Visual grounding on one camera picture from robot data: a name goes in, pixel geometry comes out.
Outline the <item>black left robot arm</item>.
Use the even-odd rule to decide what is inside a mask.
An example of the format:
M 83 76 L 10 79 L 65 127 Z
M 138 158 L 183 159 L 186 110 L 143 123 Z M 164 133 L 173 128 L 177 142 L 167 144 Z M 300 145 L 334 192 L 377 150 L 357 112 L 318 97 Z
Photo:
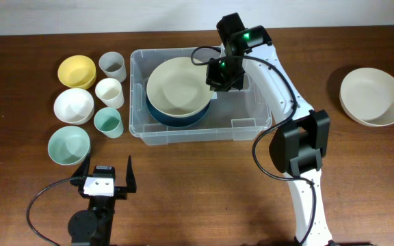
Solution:
M 89 174 L 90 156 L 72 175 L 71 185 L 81 197 L 88 199 L 88 208 L 76 212 L 68 222 L 72 245 L 109 245 L 117 200 L 126 200 L 137 191 L 131 157 L 127 161 L 126 186 L 115 185 L 116 170 L 112 166 L 97 165 Z

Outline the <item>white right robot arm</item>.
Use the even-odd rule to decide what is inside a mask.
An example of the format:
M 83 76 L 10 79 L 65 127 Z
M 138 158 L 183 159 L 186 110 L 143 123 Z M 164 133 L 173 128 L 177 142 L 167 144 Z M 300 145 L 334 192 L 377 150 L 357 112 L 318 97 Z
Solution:
M 268 133 L 274 133 L 269 154 L 279 173 L 272 178 L 289 185 L 296 219 L 295 241 L 299 245 L 334 245 L 320 185 L 330 128 L 328 114 L 315 111 L 298 93 L 264 27 L 247 28 L 234 13 L 222 17 L 216 28 L 222 49 L 219 58 L 207 62 L 207 84 L 216 92 L 241 90 L 244 77 L 256 84 L 274 125 L 257 136 L 252 149 Z

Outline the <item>beige plastic plate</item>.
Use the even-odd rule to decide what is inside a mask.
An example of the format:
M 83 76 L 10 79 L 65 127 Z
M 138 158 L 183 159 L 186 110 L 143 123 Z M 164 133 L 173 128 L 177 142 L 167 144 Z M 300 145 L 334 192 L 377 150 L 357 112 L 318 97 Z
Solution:
M 196 66 L 189 57 L 175 57 L 151 73 L 146 95 L 158 111 L 173 118 L 187 118 L 202 111 L 213 97 L 206 84 L 206 66 Z
M 394 124 L 394 77 L 376 68 L 358 68 L 342 80 L 339 100 L 344 112 L 359 124 Z

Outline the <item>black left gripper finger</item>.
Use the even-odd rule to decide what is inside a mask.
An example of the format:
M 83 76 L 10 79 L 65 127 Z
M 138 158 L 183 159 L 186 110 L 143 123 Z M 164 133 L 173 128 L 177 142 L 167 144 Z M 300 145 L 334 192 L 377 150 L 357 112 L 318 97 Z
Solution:
M 89 168 L 90 168 L 90 154 L 87 154 L 82 164 L 80 164 L 80 166 L 76 169 L 76 171 L 71 176 L 70 184 L 75 187 L 80 187 L 84 185 L 84 182 L 88 177 Z
M 136 184 L 136 179 L 135 179 L 135 175 L 133 172 L 131 155 L 128 156 L 125 180 L 126 180 L 126 184 L 127 184 L 127 193 L 135 193 L 137 191 L 137 184 Z

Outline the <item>blue plastic plate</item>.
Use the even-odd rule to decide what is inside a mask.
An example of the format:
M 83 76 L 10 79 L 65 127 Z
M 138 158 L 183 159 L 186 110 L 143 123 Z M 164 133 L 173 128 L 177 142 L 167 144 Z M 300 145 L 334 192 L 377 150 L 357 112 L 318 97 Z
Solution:
M 191 126 L 191 125 L 197 123 L 205 116 L 206 112 L 208 111 L 208 109 L 210 107 L 210 104 L 208 103 L 204 109 L 202 109 L 201 111 L 199 111 L 195 115 L 185 117 L 185 118 L 175 118 L 172 116 L 168 116 L 168 115 L 160 112 L 159 110 L 157 110 L 151 104 L 149 99 L 146 99 L 146 104 L 147 104 L 147 108 L 148 108 L 149 113 L 156 121 L 158 121 L 166 126 L 171 126 L 171 127 L 176 127 L 176 128 Z

